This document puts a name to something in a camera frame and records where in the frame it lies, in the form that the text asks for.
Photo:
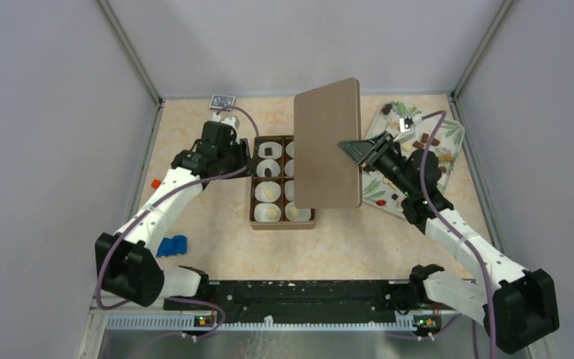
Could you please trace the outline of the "gold box lid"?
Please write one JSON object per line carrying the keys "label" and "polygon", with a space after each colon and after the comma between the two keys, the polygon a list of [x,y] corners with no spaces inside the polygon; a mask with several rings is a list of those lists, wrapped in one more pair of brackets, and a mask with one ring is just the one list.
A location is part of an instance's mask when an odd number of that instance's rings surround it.
{"label": "gold box lid", "polygon": [[361,139],[359,81],[347,78],[295,95],[293,120],[295,205],[360,206],[360,169],[339,146]]}

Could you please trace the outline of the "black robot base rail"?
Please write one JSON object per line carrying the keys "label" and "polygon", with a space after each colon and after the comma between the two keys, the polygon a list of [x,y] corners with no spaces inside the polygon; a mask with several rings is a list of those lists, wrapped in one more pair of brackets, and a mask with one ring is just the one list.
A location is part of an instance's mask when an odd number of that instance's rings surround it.
{"label": "black robot base rail", "polygon": [[392,323],[403,314],[445,309],[420,301],[406,280],[222,280],[200,290],[198,300],[220,307],[226,323]]}

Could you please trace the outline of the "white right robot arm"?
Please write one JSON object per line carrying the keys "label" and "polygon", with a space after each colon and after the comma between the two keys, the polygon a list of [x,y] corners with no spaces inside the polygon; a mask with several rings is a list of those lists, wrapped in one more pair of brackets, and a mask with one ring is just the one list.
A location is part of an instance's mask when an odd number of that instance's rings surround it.
{"label": "white right robot arm", "polygon": [[442,266],[417,265],[408,297],[418,308],[444,304],[481,324],[492,347],[513,354],[560,327],[555,283],[542,269],[529,270],[493,247],[462,218],[438,189],[439,159],[427,148],[409,156],[388,132],[358,141],[355,162],[401,190],[406,220],[446,249],[472,274],[467,281]]}

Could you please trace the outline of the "brown chocolate box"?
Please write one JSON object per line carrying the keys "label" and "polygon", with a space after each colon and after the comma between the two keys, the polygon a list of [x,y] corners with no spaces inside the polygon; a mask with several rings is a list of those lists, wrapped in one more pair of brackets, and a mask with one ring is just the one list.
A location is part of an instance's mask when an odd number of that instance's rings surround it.
{"label": "brown chocolate box", "polygon": [[314,209],[295,206],[294,137],[260,136],[254,141],[250,177],[250,226],[253,230],[312,230]]}

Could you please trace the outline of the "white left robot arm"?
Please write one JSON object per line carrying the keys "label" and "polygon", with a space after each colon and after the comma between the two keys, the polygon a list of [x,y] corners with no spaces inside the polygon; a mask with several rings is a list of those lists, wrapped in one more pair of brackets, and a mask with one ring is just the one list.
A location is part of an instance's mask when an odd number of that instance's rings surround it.
{"label": "white left robot arm", "polygon": [[250,145],[238,134],[236,116],[215,114],[202,127],[190,149],[176,154],[159,187],[132,218],[95,242],[96,302],[103,291],[142,307],[160,297],[180,296],[192,309],[205,307],[210,290],[207,274],[188,266],[163,270],[155,255],[174,221],[211,182],[253,174]]}

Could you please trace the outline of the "white chocolate block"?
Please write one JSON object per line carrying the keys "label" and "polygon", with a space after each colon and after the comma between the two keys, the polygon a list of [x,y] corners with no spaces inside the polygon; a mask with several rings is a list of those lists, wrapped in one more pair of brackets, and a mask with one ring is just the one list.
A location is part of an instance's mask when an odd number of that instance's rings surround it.
{"label": "white chocolate block", "polygon": [[289,212],[289,214],[290,214],[290,216],[291,216],[292,218],[296,218],[297,216],[299,216],[299,212],[298,212],[298,210],[297,210],[295,207],[291,207],[291,208],[288,210],[288,212]]}

